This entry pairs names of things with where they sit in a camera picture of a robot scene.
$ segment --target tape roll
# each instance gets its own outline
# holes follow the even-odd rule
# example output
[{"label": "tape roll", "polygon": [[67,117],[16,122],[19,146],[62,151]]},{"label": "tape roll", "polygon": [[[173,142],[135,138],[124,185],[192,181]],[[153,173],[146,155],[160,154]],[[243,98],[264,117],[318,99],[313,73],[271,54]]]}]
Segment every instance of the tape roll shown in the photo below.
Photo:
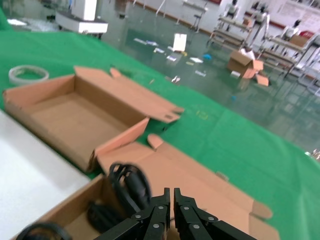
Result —
[{"label": "tape roll", "polygon": [[[18,75],[31,72],[35,73],[41,76],[41,78],[38,79],[23,79],[18,77]],[[46,71],[45,69],[38,67],[38,66],[33,66],[33,65],[21,65],[21,66],[16,66],[10,69],[9,71],[9,80],[11,83],[15,85],[28,85],[28,84],[34,84],[38,82],[43,82],[46,81],[49,78],[49,72]]]}]

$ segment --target metal rack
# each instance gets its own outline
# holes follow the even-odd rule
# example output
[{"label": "metal rack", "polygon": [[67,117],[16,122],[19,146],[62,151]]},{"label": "metal rack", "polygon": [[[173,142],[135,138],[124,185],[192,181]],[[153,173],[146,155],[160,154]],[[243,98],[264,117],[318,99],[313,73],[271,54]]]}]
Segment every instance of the metal rack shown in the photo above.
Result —
[{"label": "metal rack", "polygon": [[320,97],[320,71],[312,67],[306,67],[304,73],[298,78],[298,83],[306,86],[306,89]]},{"label": "metal rack", "polygon": [[[241,29],[243,32],[247,32],[247,36],[242,37],[229,31],[223,30],[222,27],[224,24],[234,26]],[[239,50],[249,39],[252,33],[252,29],[253,28],[251,26],[245,25],[242,22],[238,22],[230,18],[221,16],[219,17],[217,27],[211,33],[210,39],[208,40],[207,44],[211,42],[211,44],[216,43],[231,50]]]},{"label": "metal rack", "polygon": [[[266,42],[273,43],[278,46],[283,46],[284,48],[293,50],[296,54],[301,54],[301,56],[299,58],[284,56],[280,52],[277,52],[277,50],[273,50],[271,47],[264,47],[264,44]],[[265,38],[264,42],[260,46],[258,59],[264,57],[265,59],[272,60],[274,64],[270,62],[266,62],[265,64],[270,67],[279,68],[281,70],[287,69],[287,76],[292,72],[295,66],[300,63],[301,59],[305,56],[306,52],[306,49],[303,47],[282,40],[279,37],[269,36]]]}]

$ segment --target cardboard box on floor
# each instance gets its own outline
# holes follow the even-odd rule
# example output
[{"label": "cardboard box on floor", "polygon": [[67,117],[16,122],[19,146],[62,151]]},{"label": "cardboard box on floor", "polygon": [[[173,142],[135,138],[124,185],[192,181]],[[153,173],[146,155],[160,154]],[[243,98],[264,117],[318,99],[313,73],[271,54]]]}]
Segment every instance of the cardboard box on floor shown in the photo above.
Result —
[{"label": "cardboard box on floor", "polygon": [[[280,239],[277,230],[257,218],[272,217],[272,211],[266,205],[163,142],[158,136],[149,135],[148,142],[153,149],[133,142],[98,155],[98,162],[106,173],[109,172],[113,162],[136,164],[146,174],[154,196],[162,195],[164,188],[170,188],[171,192],[174,188],[180,188],[182,195],[195,198],[199,208],[205,209],[254,238]],[[177,232],[173,236],[174,239],[178,239]]]},{"label": "cardboard box on floor", "polygon": [[84,171],[96,156],[142,135],[150,118],[171,123],[184,110],[112,69],[75,67],[75,75],[7,89],[5,110]]},{"label": "cardboard box on floor", "polygon": [[227,68],[230,71],[240,73],[243,79],[252,79],[258,71],[264,69],[264,62],[260,60],[252,60],[251,58],[234,50],[230,55]]},{"label": "cardboard box on floor", "polygon": [[299,35],[293,35],[293,37],[290,39],[290,43],[299,47],[304,47],[308,41],[308,38]]}]

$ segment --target floor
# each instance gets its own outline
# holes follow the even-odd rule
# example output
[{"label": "floor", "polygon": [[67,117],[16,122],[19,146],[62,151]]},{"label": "floor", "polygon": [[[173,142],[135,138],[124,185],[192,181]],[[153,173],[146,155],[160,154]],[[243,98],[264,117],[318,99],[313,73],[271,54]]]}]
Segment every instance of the floor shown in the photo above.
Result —
[{"label": "floor", "polygon": [[[6,7],[7,1],[1,2],[8,18],[28,22],[28,31],[58,30],[54,23],[46,21],[54,10],[43,7],[38,0],[12,0],[11,12]],[[55,6],[66,7],[67,1],[56,2]],[[131,3],[125,9],[128,18],[120,19],[118,10],[119,5],[114,0],[99,2],[97,14],[109,22],[108,32],[102,36],[102,41],[163,73],[169,81],[179,76],[180,81],[173,84],[188,86],[206,95],[306,151],[320,146],[317,134],[320,130],[320,98],[299,85],[296,78],[284,78],[279,71],[266,68],[272,84],[269,87],[260,86],[253,80],[236,79],[226,68],[230,51],[218,46],[208,48],[207,35],[176,25],[170,19],[155,17],[153,12]],[[187,34],[187,56],[172,53],[167,48],[173,45],[174,33]],[[158,43],[158,48],[164,53],[154,52],[154,46],[141,44],[134,40],[136,38]],[[202,59],[207,53],[212,56],[211,60],[204,59],[203,63],[190,65],[190,57]],[[176,61],[168,60],[169,55]],[[135,73],[135,69],[124,70],[128,74]]]}]

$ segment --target poster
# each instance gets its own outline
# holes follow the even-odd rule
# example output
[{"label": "poster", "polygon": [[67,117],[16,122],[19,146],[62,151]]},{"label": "poster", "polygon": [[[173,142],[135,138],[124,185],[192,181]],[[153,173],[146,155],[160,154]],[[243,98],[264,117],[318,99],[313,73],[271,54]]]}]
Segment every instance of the poster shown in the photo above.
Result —
[{"label": "poster", "polygon": [[292,26],[296,20],[300,19],[301,24],[299,29],[301,31],[309,31],[313,33],[320,33],[320,9],[295,2],[293,0],[251,0],[247,11],[253,12],[252,6],[259,2],[259,4],[266,4],[270,13],[271,21],[283,25]]}]

